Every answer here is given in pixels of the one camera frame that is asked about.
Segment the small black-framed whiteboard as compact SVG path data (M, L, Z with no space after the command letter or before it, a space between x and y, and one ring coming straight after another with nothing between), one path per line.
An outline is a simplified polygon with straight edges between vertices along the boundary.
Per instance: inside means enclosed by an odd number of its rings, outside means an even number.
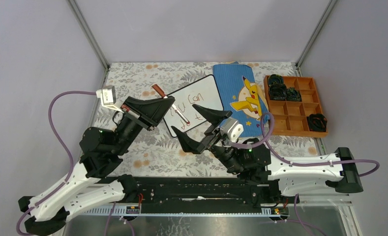
M182 118L177 115L174 109L170 109L164 117L164 122L170 132L170 136L175 138L176 134L171 128L178 128L182 132L189 131L206 121L192 105L197 104L205 108L214 110L223 110L220 94L217 89L213 75L207 75L187 86L184 86L169 94L175 98L174 105L190 121L186 124Z

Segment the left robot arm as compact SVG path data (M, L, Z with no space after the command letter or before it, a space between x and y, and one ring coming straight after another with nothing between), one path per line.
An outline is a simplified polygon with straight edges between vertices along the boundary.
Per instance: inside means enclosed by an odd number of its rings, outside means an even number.
M101 95L101 105L122 114L115 130L89 127L83 134L79 160L63 179L43 193L19 199L23 212L20 221L25 235L48 236L62 229L77 215L110 202L130 203L138 197L138 186L132 175L124 174L88 193L83 189L107 177L121 163L121 156L143 130L153 130L164 118L173 97L139 100L126 98L123 103L114 95Z

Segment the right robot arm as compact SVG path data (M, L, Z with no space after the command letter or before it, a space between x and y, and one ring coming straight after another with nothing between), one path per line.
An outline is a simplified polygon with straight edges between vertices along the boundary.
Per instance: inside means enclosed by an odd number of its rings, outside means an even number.
M223 164L227 173L245 183L271 185L267 195L272 202L322 188L345 194L363 191L355 160L346 147L321 156L285 159L269 146L267 137L239 143L243 125L231 117L231 111L193 107L210 126L199 142L173 126L183 151L201 154L207 150Z

